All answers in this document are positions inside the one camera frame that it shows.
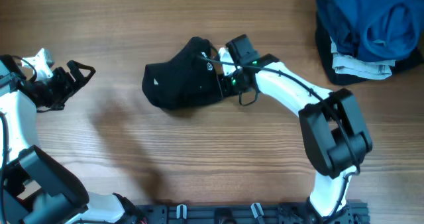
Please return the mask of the black t-shirt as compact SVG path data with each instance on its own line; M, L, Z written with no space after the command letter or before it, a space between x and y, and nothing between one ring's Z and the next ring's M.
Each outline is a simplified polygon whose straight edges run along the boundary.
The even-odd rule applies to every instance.
M161 109L175 110L217 103L223 99L217 72L210 63L212 44L195 36L171 60L147 64L142 91Z

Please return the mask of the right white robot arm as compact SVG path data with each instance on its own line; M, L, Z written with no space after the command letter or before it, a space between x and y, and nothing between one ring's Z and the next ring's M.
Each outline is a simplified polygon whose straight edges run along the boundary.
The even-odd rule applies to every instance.
M305 153L316 171L305 204L309 223L331 223L347 214L352 177L372 150L372 139L353 93L314 85L277 57L259 55L247 35L217 51L223 75L238 95L252 90L272 97L299 119Z

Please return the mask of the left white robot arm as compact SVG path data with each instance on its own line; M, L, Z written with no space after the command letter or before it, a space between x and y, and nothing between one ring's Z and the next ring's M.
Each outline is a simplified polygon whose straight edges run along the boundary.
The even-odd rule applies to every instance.
M127 198L89 193L39 147L36 115L63 110L95 74L74 60L67 70L52 65L45 50L32 58L1 56L1 222L142 222Z

